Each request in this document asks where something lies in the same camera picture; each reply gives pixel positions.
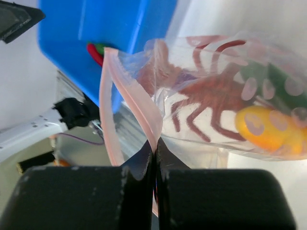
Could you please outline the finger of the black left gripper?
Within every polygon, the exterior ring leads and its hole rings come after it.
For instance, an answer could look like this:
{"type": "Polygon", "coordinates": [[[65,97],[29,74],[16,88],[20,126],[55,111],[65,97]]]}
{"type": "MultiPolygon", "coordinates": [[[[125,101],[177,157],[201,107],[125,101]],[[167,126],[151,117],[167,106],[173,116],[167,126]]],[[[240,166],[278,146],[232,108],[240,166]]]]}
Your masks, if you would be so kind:
{"type": "Polygon", "coordinates": [[[1,1],[0,40],[6,44],[12,42],[45,17],[40,9],[1,1]]]}

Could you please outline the dark green toy cucumber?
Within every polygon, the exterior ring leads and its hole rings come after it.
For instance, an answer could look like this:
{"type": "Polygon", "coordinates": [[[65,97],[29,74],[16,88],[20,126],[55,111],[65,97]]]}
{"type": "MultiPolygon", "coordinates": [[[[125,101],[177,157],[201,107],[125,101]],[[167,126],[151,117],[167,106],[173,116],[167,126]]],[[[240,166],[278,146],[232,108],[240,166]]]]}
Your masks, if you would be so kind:
{"type": "Polygon", "coordinates": [[[307,86],[277,66],[251,61],[240,69],[240,75],[245,82],[243,100],[258,96],[286,114],[307,111],[307,86]]]}

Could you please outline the orange yellow toy mango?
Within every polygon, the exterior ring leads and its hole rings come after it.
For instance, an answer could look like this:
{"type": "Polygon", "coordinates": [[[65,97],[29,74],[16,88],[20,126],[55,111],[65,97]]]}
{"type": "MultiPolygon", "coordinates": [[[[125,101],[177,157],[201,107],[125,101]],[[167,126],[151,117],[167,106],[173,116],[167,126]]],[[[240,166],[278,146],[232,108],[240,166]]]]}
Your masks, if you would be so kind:
{"type": "Polygon", "coordinates": [[[307,128],[292,117],[263,106],[249,106],[235,116],[238,133],[253,145],[281,156],[307,153],[307,128]]]}

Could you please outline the clear pink zip top bag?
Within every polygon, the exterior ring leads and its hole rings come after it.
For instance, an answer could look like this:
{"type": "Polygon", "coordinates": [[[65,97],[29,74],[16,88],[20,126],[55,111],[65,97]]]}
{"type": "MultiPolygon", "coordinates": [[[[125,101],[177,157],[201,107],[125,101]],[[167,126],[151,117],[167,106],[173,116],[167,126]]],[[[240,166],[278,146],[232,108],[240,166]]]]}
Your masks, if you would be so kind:
{"type": "Polygon", "coordinates": [[[223,168],[228,154],[307,158],[307,60],[262,34],[152,39],[128,54],[104,47],[99,112],[113,166],[129,159],[112,110],[113,88],[151,150],[163,140],[193,168],[223,168]]]}

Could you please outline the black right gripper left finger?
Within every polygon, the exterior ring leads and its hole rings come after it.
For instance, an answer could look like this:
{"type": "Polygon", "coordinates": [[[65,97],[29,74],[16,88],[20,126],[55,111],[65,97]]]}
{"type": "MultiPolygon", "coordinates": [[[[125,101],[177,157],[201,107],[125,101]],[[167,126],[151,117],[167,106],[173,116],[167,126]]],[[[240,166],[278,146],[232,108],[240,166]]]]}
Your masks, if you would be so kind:
{"type": "Polygon", "coordinates": [[[37,166],[19,179],[3,230],[149,230],[154,154],[148,142],[121,166],[37,166]]]}

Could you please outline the red toy lobster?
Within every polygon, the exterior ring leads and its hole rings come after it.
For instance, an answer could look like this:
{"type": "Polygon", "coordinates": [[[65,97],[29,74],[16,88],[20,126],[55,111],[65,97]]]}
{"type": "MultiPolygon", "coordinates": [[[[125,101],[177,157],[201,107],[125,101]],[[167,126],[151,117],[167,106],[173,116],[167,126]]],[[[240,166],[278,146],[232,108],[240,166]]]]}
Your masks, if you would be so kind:
{"type": "Polygon", "coordinates": [[[235,80],[243,64],[230,62],[223,71],[218,71],[219,57],[225,50],[244,46],[245,40],[233,40],[220,45],[212,55],[209,70],[201,62],[201,51],[208,45],[205,42],[195,46],[193,61],[196,71],[176,67],[169,63],[168,47],[163,40],[148,41],[145,50],[156,48],[157,53],[141,69],[139,83],[153,96],[157,90],[166,88],[183,95],[182,100],[170,106],[172,123],[163,128],[163,134],[170,137],[196,134],[205,142],[211,137],[195,124],[195,119],[206,109],[211,110],[211,128],[218,134],[237,141],[246,141],[236,130],[235,116],[240,110],[255,105],[257,97],[243,100],[245,83],[235,80]]]}

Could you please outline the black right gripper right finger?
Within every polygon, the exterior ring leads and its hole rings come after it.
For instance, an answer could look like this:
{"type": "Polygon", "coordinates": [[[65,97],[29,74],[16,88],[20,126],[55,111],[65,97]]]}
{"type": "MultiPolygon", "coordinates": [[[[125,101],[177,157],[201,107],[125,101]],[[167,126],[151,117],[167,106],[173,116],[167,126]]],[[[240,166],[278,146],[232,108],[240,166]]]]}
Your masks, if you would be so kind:
{"type": "Polygon", "coordinates": [[[161,139],[155,158],[160,229],[296,229],[285,194],[269,171],[191,169],[161,139]]]}

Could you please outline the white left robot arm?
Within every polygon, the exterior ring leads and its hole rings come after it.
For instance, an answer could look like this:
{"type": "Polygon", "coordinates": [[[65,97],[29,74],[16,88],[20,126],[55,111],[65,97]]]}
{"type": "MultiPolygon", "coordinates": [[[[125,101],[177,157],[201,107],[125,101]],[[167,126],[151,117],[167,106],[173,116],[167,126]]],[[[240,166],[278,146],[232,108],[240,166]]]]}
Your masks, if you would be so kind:
{"type": "Polygon", "coordinates": [[[40,51],[37,26],[0,44],[0,160],[68,130],[53,109],[60,75],[40,51]]]}

